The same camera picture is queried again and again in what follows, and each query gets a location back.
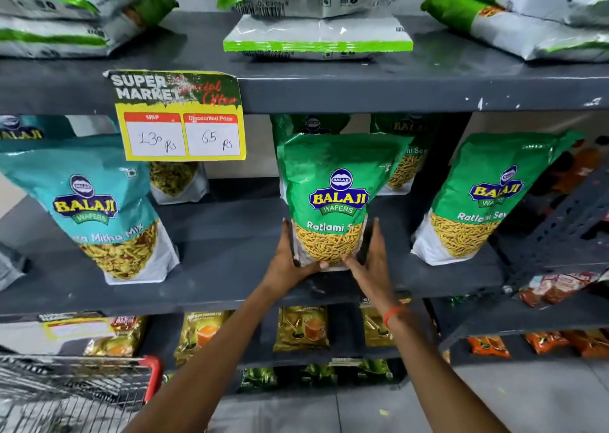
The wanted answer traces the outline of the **red wristband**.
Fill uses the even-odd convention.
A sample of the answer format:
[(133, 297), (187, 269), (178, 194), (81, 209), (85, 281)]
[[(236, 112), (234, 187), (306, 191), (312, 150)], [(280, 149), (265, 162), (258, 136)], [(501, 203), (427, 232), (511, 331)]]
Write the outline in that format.
[(399, 305), (391, 307), (384, 315), (383, 322), (384, 326), (392, 331), (391, 320), (395, 317), (396, 319), (408, 312), (408, 307), (405, 304), (400, 303)]

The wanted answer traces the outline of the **person's right hand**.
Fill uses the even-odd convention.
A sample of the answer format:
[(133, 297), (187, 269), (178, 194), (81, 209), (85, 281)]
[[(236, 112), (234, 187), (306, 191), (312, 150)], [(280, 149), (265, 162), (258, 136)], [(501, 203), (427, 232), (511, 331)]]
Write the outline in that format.
[(381, 315), (401, 302), (395, 297), (387, 263), (385, 240), (375, 218), (372, 226), (369, 249), (365, 260), (366, 278), (355, 278), (363, 294), (370, 299)]

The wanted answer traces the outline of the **teal snack mix packet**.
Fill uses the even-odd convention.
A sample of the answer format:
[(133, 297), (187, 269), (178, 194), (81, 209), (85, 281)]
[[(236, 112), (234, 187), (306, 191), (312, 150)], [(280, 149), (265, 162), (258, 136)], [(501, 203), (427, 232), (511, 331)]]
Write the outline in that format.
[(150, 198), (149, 166), (117, 134), (0, 140), (0, 172), (39, 202), (107, 284), (162, 283), (179, 252)]
[(106, 115), (0, 115), (0, 142), (117, 133), (119, 127)]

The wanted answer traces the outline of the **person's left hand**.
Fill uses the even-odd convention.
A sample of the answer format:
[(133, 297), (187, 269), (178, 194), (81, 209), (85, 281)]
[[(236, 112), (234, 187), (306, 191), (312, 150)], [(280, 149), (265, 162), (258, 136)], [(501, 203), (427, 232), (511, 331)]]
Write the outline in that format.
[(303, 278), (303, 266), (297, 266), (291, 248), (291, 222), (282, 220), (281, 236), (273, 259), (263, 277), (261, 286), (273, 302), (300, 283)]

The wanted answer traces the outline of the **gold snack packet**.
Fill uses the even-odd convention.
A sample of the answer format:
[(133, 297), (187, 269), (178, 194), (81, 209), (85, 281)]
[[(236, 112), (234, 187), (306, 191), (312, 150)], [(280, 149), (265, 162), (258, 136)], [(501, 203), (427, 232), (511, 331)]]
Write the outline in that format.
[(148, 316), (120, 316), (110, 321), (114, 334), (110, 337), (91, 339), (84, 351), (84, 356), (125, 357), (134, 356), (140, 347), (146, 329)]

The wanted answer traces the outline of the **white yellow shelf label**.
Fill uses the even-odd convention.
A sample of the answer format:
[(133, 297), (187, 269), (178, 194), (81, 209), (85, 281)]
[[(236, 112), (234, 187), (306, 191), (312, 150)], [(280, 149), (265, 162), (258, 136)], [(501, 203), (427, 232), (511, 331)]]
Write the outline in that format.
[(36, 318), (53, 342), (111, 337), (115, 333), (110, 318), (97, 311), (39, 314)]

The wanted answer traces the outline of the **orange spice packet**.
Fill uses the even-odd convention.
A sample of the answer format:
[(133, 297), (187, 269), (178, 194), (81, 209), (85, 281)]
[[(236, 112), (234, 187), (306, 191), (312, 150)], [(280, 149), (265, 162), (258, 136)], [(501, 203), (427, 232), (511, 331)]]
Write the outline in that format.
[(471, 353), (475, 356), (497, 357), (510, 359), (512, 357), (507, 346), (499, 336), (467, 337)]
[(544, 355), (557, 348), (570, 346), (568, 339), (559, 331), (529, 332), (524, 334), (523, 338), (537, 355)]
[(601, 330), (574, 329), (565, 330), (561, 333), (583, 358), (609, 358), (609, 338), (607, 338)]

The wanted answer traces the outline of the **white clear snack packet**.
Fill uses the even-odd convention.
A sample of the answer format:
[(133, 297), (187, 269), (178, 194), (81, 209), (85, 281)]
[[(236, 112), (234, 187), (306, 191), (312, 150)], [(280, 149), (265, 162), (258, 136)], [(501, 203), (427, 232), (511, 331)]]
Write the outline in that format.
[(209, 192), (202, 162), (149, 162), (150, 193), (159, 205), (197, 203)]

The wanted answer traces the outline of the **person's left forearm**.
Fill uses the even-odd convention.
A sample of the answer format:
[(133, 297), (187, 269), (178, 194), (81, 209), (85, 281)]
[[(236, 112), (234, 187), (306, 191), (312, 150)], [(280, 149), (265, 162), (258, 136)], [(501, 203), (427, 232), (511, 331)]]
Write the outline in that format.
[(242, 306), (175, 372), (122, 433), (204, 433), (256, 328), (298, 281), (291, 276), (265, 275)]

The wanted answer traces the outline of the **green snack packet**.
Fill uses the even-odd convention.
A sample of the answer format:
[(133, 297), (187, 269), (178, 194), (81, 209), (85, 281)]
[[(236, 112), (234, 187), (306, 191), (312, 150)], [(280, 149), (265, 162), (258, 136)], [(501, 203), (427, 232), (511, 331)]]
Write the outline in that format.
[(532, 184), (583, 134), (475, 133), (413, 235), (411, 253), (430, 266), (473, 258)]
[(371, 114), (370, 133), (387, 133), (411, 137), (409, 149), (379, 191), (378, 196), (405, 195), (410, 192), (415, 176), (430, 149), (438, 127), (434, 114)]
[(271, 114), (273, 138), (287, 140), (295, 134), (339, 134), (348, 125), (350, 114)]
[(370, 202), (406, 156), (412, 136), (294, 134), (277, 147), (300, 266), (346, 270), (362, 245)]

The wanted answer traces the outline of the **metal shopping cart red trim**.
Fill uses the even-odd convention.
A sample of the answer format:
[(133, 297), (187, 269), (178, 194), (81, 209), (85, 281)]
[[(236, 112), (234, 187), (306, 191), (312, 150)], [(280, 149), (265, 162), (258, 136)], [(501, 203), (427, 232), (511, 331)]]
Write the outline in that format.
[(121, 433), (162, 378), (153, 356), (0, 354), (0, 433)]

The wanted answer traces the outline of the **yellow tea packet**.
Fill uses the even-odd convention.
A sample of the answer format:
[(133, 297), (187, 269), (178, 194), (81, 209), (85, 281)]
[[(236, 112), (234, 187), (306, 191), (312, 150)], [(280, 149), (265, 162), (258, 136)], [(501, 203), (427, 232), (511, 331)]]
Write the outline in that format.
[(209, 343), (233, 312), (233, 310), (227, 310), (186, 313), (174, 351), (176, 366), (185, 364), (199, 349)]
[(367, 348), (395, 347), (394, 338), (385, 326), (383, 316), (372, 305), (370, 299), (363, 298), (359, 308), (362, 315), (365, 346)]
[(273, 351), (330, 349), (328, 307), (293, 306), (278, 311)]

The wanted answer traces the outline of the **orange black packet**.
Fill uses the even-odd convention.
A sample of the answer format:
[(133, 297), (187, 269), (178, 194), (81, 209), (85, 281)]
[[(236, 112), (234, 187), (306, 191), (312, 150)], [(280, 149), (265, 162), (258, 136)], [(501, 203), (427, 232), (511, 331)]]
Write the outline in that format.
[(596, 170), (609, 154), (609, 136), (600, 135), (592, 145), (575, 153), (570, 168), (559, 177), (552, 190), (561, 194), (571, 193), (584, 179)]

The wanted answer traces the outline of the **dark grey metal shelf unit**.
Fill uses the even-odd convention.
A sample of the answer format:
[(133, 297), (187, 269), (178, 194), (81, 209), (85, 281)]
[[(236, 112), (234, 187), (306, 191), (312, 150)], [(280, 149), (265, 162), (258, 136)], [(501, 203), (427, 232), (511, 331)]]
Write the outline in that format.
[[(245, 114), (267, 113), (468, 113), (609, 111), (609, 63), (524, 62), (515, 56), (440, 28), (429, 17), (401, 17), (414, 51), (386, 53), (369, 61), (259, 61), (223, 51), (222, 41), (239, 17), (227, 13), (170, 14), (109, 58), (26, 60), (0, 58), (0, 113), (115, 112), (110, 78), (121, 70), (178, 73), (217, 71), (239, 83)], [(507, 271), (484, 246), (482, 259), (432, 272), (409, 254), (407, 235), (430, 206), (430, 183), (397, 201), (375, 201), (390, 242), (390, 267), (399, 291), (431, 299), (472, 292), (499, 297), (496, 309), (476, 311), (456, 332), (502, 336), (544, 326), (601, 328), (609, 324), (609, 301), (586, 294), (540, 311), (507, 298), (500, 282)], [(212, 198), (200, 205), (161, 207), (171, 237), (184, 255), (177, 272), (157, 285), (110, 286), (95, 266), (26, 197), (0, 219), (0, 242), (30, 261), (30, 272), (0, 292), (0, 324), (36, 321), (39, 314), (101, 311), (161, 315), (153, 329), (177, 329), (177, 314), (201, 307), (239, 305), (266, 268), (274, 225), (287, 215), (271, 198), (275, 178), (232, 178), (212, 183)]]

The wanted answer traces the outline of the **dark green packet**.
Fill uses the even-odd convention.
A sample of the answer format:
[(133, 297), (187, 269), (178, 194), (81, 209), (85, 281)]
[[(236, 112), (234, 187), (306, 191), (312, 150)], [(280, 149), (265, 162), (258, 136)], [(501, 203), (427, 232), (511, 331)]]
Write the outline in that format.
[(244, 368), (240, 373), (237, 393), (274, 391), (279, 387), (278, 376), (273, 367)]
[(356, 381), (363, 385), (392, 384), (395, 378), (386, 359), (364, 359), (356, 368)]
[(298, 383), (302, 387), (334, 387), (338, 376), (330, 364), (309, 364), (300, 369)]

